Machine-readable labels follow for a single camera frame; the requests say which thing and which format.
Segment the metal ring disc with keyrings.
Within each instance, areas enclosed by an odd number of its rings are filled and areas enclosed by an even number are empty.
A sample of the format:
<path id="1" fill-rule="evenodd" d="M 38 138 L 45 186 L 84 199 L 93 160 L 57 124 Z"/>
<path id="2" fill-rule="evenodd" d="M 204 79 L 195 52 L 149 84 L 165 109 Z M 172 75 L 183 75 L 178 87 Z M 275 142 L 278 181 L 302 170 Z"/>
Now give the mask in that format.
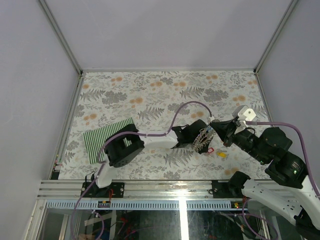
<path id="1" fill-rule="evenodd" d="M 197 135 L 197 137 L 195 138 L 195 140 L 192 143 L 192 149 L 199 154 L 201 154 L 203 152 L 204 148 L 207 148 L 209 146 L 210 142 L 212 141 L 213 137 L 216 134 L 215 130 L 207 133 L 206 128 L 208 126 L 210 126 L 210 125 L 207 125 L 205 128 L 203 128 L 199 131 L 199 134 Z"/>

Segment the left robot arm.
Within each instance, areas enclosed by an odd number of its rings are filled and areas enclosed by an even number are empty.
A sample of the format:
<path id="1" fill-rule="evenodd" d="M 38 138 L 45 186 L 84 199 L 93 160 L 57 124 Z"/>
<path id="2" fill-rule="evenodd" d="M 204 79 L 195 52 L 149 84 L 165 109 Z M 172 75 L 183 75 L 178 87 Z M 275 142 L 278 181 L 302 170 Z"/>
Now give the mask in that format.
<path id="1" fill-rule="evenodd" d="M 184 126 L 171 126 L 168 132 L 143 132 L 129 124 L 107 138 L 98 156 L 104 154 L 103 164 L 94 175 L 92 191 L 105 197 L 110 190 L 116 169 L 128 165 L 144 149 L 178 149 L 191 146 L 198 153 L 207 153 L 216 132 L 199 119 Z"/>

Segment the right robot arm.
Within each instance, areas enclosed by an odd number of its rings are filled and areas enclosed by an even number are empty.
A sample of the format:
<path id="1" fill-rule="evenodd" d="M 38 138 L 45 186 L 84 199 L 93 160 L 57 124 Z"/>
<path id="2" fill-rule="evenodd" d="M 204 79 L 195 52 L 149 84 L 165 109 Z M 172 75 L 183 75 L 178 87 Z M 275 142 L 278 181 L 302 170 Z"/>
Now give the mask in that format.
<path id="1" fill-rule="evenodd" d="M 289 151 L 292 145 L 279 128 L 285 123 L 247 121 L 241 125 L 237 118 L 209 124 L 223 141 L 225 147 L 236 145 L 261 165 L 267 165 L 265 173 L 278 185 L 290 192 L 295 202 L 260 186 L 247 174 L 237 171 L 229 179 L 228 192 L 233 197 L 241 195 L 272 209 L 295 226 L 296 231 L 307 240 L 320 238 L 320 189 L 312 177 L 308 155 L 301 132 L 294 129 L 300 139 L 304 158 Z M 267 125 L 260 136 L 256 136 L 253 125 Z"/>

